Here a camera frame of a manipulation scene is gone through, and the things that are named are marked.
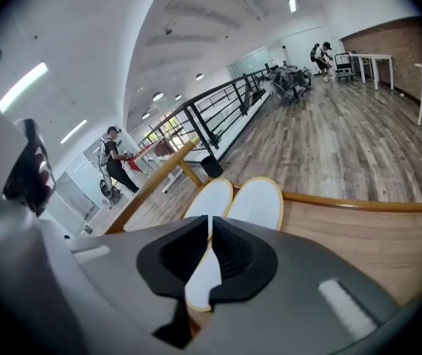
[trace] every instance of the black metal railing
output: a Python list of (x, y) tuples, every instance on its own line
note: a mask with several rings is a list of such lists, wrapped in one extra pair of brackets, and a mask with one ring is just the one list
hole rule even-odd
[(180, 149), (191, 137), (197, 135), (201, 145), (192, 151), (219, 149), (222, 136), (265, 93), (259, 88), (258, 79), (269, 72), (266, 68), (244, 74), (184, 102), (165, 116), (138, 144), (142, 149), (156, 141), (166, 141), (172, 148)]

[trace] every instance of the backpack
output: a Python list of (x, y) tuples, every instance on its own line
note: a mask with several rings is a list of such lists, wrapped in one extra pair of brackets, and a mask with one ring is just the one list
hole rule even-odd
[(101, 149), (99, 150), (98, 153), (98, 163), (99, 166), (106, 166), (107, 162), (109, 161), (109, 155), (110, 154), (106, 154), (106, 142), (112, 141), (112, 139), (108, 139), (107, 141), (102, 141), (101, 143)]
[(315, 54), (318, 46), (320, 46), (320, 44), (315, 44), (315, 46), (312, 48), (312, 51), (309, 53), (309, 58), (312, 60), (312, 62), (316, 62)]

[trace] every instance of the brick wall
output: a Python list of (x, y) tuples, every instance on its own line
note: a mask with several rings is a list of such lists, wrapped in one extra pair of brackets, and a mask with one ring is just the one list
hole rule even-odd
[[(422, 23), (418, 18), (394, 21), (362, 30), (341, 39), (346, 51), (389, 54), (394, 64), (395, 86), (420, 100)], [(381, 80), (390, 82), (388, 62), (379, 62)]]

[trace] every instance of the man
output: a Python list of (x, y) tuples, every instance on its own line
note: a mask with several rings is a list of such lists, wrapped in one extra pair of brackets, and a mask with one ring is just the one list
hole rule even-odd
[(129, 176), (122, 168), (121, 160), (129, 160), (126, 155), (120, 155), (117, 150), (117, 145), (114, 140), (117, 138), (119, 131), (111, 126), (107, 129), (107, 139), (104, 143), (107, 159), (107, 171), (110, 177), (116, 179), (120, 184), (125, 185), (133, 193), (138, 191), (138, 187), (130, 180)]
[(327, 51), (331, 50), (331, 45), (329, 42), (324, 42), (323, 46), (320, 47), (319, 44), (316, 44), (315, 47), (313, 47), (313, 50), (311, 52), (312, 61), (316, 62), (318, 67), (321, 70), (321, 73), (324, 75), (324, 81), (328, 82), (328, 74), (331, 74), (331, 64), (324, 58), (325, 56), (328, 57), (332, 61), (332, 56), (328, 55)]

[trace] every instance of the black trash bin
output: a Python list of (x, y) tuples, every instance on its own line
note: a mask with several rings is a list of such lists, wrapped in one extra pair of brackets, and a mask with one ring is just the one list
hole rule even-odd
[(210, 178), (216, 179), (223, 174), (223, 169), (212, 155), (205, 157), (205, 159), (201, 161), (201, 165)]

